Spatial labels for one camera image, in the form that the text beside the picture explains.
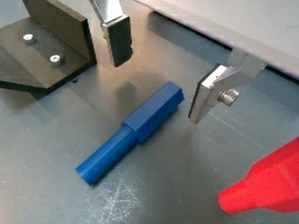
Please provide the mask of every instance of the metal jaw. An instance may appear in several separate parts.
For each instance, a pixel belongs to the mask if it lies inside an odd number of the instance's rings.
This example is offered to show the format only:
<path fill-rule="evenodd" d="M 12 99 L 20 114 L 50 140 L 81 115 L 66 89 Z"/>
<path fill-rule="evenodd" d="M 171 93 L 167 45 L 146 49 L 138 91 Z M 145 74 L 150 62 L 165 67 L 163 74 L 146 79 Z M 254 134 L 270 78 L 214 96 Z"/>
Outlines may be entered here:
<path fill-rule="evenodd" d="M 133 36 L 130 17 L 125 15 L 118 0 L 90 0 L 102 23 L 111 63 L 123 65 L 133 57 Z"/>
<path fill-rule="evenodd" d="M 219 102 L 227 106 L 234 104 L 239 92 L 233 88 L 251 82 L 267 65 L 239 49 L 233 49 L 229 63 L 230 67 L 217 65 L 198 84 L 189 114 L 194 123 L 199 123 Z"/>

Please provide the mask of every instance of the blue plastic block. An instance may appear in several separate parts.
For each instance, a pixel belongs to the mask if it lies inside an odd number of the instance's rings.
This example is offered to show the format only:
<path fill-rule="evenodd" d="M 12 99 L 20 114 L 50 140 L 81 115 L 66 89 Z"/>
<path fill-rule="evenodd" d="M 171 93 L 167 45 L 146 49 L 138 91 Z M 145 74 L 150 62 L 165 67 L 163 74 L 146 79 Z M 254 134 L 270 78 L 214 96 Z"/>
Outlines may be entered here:
<path fill-rule="evenodd" d="M 155 132 L 182 101 L 183 90 L 173 82 L 169 82 L 125 120 L 122 125 L 129 126 L 135 131 L 139 143 Z"/>
<path fill-rule="evenodd" d="M 169 82 L 122 123 L 121 131 L 78 167 L 77 171 L 93 185 L 137 143 L 142 143 L 183 101 L 183 90 Z"/>

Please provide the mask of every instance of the metal bracket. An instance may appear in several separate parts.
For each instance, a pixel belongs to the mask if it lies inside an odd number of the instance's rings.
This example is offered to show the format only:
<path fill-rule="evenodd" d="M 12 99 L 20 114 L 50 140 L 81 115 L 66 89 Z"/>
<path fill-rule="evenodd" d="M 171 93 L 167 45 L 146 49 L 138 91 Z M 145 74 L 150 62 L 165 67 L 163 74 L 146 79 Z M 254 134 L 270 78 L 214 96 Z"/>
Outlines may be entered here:
<path fill-rule="evenodd" d="M 0 88 L 53 92 L 97 64 L 86 17 L 57 0 L 23 0 L 31 17 L 0 29 Z"/>
<path fill-rule="evenodd" d="M 118 0 L 90 0 L 102 23 L 111 63 L 122 66 L 133 57 L 130 17 L 125 15 Z"/>
<path fill-rule="evenodd" d="M 199 123 L 219 102 L 231 106 L 239 97 L 239 92 L 233 88 L 251 82 L 265 69 L 267 63 L 234 48 L 229 57 L 230 67 L 217 65 L 201 80 L 191 104 L 189 117 Z"/>

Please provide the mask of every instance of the hex bolt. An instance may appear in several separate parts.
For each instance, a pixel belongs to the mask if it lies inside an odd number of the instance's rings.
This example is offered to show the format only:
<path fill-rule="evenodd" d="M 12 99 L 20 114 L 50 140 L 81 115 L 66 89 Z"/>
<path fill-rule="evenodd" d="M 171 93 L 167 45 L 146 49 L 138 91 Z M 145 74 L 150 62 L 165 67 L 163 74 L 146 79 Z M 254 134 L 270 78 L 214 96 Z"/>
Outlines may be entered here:
<path fill-rule="evenodd" d="M 37 37 L 31 33 L 28 33 L 23 35 L 23 40 L 27 45 L 31 45 L 37 41 Z"/>
<path fill-rule="evenodd" d="M 219 95 L 219 102 L 223 102 L 229 107 L 234 104 L 239 98 L 239 92 L 235 89 L 225 91 Z"/>
<path fill-rule="evenodd" d="M 65 62 L 62 55 L 57 54 L 51 56 L 51 63 L 58 67 Z"/>

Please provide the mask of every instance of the red cone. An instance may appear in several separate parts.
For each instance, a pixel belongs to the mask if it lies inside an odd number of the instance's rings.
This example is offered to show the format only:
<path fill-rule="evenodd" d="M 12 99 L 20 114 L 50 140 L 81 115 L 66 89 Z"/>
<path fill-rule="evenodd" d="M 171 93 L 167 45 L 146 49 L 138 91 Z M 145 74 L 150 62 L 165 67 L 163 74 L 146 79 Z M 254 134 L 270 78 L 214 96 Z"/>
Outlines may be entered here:
<path fill-rule="evenodd" d="M 255 208 L 299 211 L 299 137 L 259 160 L 246 178 L 221 192 L 219 205 L 230 214 Z"/>

